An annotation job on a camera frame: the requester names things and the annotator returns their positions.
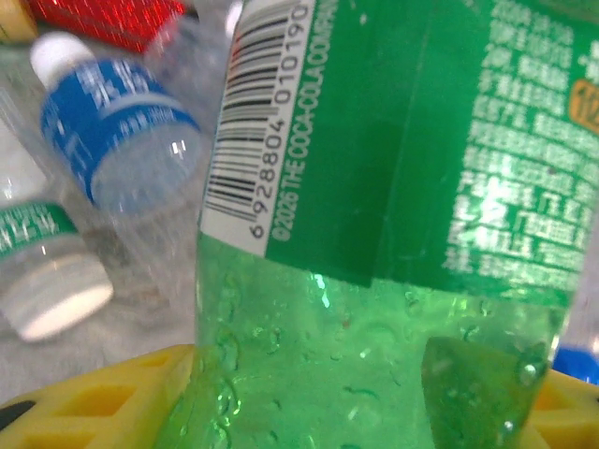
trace orange label badge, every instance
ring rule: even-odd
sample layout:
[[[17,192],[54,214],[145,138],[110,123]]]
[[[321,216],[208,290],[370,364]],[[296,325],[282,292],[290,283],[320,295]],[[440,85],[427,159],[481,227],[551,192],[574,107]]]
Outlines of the orange label badge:
[[[599,135],[599,87],[578,80],[570,95],[570,119]]]

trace plastic water bottle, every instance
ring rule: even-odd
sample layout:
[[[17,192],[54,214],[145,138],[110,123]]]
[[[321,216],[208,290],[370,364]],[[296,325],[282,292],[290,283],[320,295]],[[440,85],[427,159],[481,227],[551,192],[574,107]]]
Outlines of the plastic water bottle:
[[[141,214],[182,195],[210,140],[146,68],[98,61],[61,32],[36,42],[31,63],[49,91],[44,137],[100,209]]]
[[[60,182],[13,130],[0,116],[0,312],[23,340],[35,341],[103,307],[113,288],[60,206]]]
[[[144,53],[144,65],[189,111],[206,138],[207,149],[212,147],[218,122],[232,36],[232,31],[228,33],[218,23],[173,17]],[[171,310],[187,317],[195,306],[197,217],[207,168],[208,159],[198,164],[183,198],[177,198],[183,201],[139,220],[116,221],[119,237],[152,275],[162,296],[170,300]]]

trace green plastic bottle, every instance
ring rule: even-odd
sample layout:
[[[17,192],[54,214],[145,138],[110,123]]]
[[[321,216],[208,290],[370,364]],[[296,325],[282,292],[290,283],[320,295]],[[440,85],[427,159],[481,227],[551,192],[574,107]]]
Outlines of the green plastic bottle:
[[[599,185],[584,18],[246,3],[198,240],[206,349],[157,448],[517,447]]]

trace water droplet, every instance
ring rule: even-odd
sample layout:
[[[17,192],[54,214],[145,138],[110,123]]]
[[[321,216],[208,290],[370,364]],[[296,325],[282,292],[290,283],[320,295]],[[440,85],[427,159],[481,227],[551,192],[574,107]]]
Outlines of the water droplet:
[[[524,351],[516,365],[516,375],[521,385],[531,387],[539,382],[548,368],[547,346],[537,343]]]
[[[403,339],[407,342],[410,342],[414,339],[414,327],[405,325],[403,327]]]
[[[367,326],[356,328],[356,332],[351,336],[354,343],[343,342],[337,349],[345,349],[349,344],[355,344],[356,350],[359,351],[358,354],[362,358],[373,355],[385,360],[393,359],[399,351],[398,344],[402,341],[402,335],[398,336],[399,332],[401,329],[391,327],[386,323],[370,323]]]
[[[279,442],[279,436],[274,430],[269,432],[269,436],[267,438],[270,444],[277,444]]]
[[[254,434],[252,440],[256,447],[260,449],[263,447],[272,447],[279,444],[279,435],[274,430],[271,430],[270,432],[259,432]]]
[[[223,328],[216,334],[216,347],[224,369],[234,371],[239,365],[240,346],[235,336]]]
[[[372,429],[382,420],[378,395],[368,388],[345,386],[343,391],[348,396],[347,421],[352,426]]]
[[[256,326],[252,329],[252,337],[254,337],[255,339],[257,339],[260,334],[264,332],[264,327],[262,326]]]
[[[212,424],[210,449],[231,449],[231,437],[225,426],[220,423]]]
[[[492,304],[488,299],[481,299],[478,309],[483,316],[489,316],[493,313]]]
[[[422,301],[414,292],[405,293],[405,309],[408,316],[413,318],[422,314]]]
[[[466,447],[466,436],[464,435],[463,430],[456,429],[454,432],[454,443],[458,446],[456,449],[464,449]]]
[[[395,369],[392,368],[389,371],[389,374],[391,374],[391,380],[393,381],[393,383],[397,386],[402,386],[402,375],[403,375],[404,369]]]
[[[169,420],[174,419],[175,415],[182,411],[182,408],[183,408],[183,398],[181,398],[177,401],[177,403],[175,404],[175,407],[172,409],[172,412],[168,416],[168,419]]]
[[[464,392],[463,397],[468,401],[468,406],[471,409],[475,409],[478,407],[482,401],[480,396],[480,391],[482,390],[482,385],[479,383],[471,384],[468,389]]]
[[[241,300],[241,289],[239,283],[232,275],[227,275],[223,282],[223,288],[218,301],[218,319],[224,323],[230,323],[235,316],[237,303]]]
[[[229,379],[221,379],[216,401],[218,413],[221,416],[237,414],[240,410],[240,401],[237,398],[235,386]]]
[[[463,331],[463,340],[464,341],[474,341],[480,332],[480,327],[478,326],[468,326]]]
[[[303,360],[304,362],[311,362],[314,360],[314,356],[314,349],[308,348],[303,353],[301,353],[301,360]]]
[[[277,399],[277,398],[275,398],[275,399],[272,400],[272,402],[270,403],[270,406],[276,412],[280,412],[283,409],[283,406],[281,405],[281,401],[279,399]]]
[[[269,334],[269,349],[268,355],[276,353],[281,347],[281,329],[275,328]]]
[[[497,433],[497,447],[511,447],[516,433],[514,423],[505,421]]]

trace blue bottle label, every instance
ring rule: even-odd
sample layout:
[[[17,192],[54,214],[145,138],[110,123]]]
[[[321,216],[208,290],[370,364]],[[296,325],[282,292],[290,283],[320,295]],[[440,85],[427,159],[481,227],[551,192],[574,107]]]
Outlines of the blue bottle label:
[[[49,93],[41,113],[45,139],[92,201],[92,179],[104,156],[124,140],[169,123],[198,128],[145,67],[126,60],[79,65]]]

